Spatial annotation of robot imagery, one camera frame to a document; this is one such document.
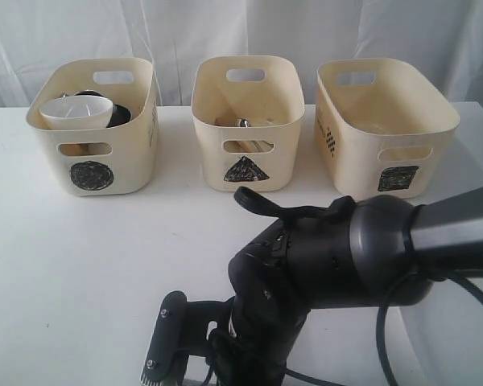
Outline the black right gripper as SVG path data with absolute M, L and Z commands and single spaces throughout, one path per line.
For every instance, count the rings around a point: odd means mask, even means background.
M 287 358 L 305 323 L 282 324 L 248 316 L 225 302 L 188 302 L 183 351 L 205 358 L 219 385 L 281 385 Z

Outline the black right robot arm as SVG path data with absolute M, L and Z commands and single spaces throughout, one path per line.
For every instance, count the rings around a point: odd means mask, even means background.
M 483 277 L 483 187 L 424 205 L 378 195 L 281 207 L 248 187 L 234 198 L 272 223 L 229 262 L 235 294 L 206 355 L 219 385 L 280 385 L 308 314 L 352 307 L 377 308 L 378 359 L 395 385 L 386 349 L 390 307 L 417 304 L 447 280 L 483 305 L 473 284 Z

